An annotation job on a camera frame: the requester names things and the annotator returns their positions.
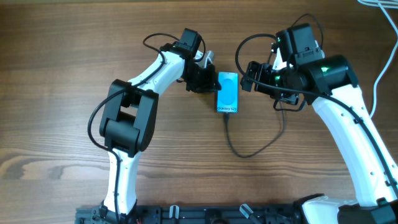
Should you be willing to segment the blue screen Galaxy smartphone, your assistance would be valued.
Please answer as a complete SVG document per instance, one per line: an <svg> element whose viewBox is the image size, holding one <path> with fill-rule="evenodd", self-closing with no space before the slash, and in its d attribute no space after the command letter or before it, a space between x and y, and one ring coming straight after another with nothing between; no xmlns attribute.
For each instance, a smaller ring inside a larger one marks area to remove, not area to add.
<svg viewBox="0 0 398 224"><path fill-rule="evenodd" d="M217 92L216 111L218 113L237 113L239 105L239 75L232 72L219 72L221 90Z"/></svg>

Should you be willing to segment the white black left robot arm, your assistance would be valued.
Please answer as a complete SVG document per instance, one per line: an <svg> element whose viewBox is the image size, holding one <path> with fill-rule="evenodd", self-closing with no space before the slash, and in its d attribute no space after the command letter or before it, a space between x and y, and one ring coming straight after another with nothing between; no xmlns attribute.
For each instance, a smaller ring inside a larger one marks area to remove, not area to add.
<svg viewBox="0 0 398 224"><path fill-rule="evenodd" d="M109 186L99 207L110 223L128 223L136 217L136 178L141 154L154 135L160 96L173 83L185 83L194 93L220 90L213 53L199 51L202 36L184 29L182 36L156 49L157 59L128 82L112 82L108 96L94 110L103 110L99 134L110 159Z"/></svg>

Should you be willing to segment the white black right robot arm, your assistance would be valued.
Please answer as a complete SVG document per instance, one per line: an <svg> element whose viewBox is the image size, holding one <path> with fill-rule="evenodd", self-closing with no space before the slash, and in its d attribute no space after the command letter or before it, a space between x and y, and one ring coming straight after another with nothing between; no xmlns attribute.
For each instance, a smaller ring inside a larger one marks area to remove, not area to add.
<svg viewBox="0 0 398 224"><path fill-rule="evenodd" d="M373 124L351 65L326 57L308 24L272 36L273 64L251 62L242 72L245 91L296 105L298 96L321 117L349 170L356 198L313 194L294 203L296 223L396 223L397 164Z"/></svg>

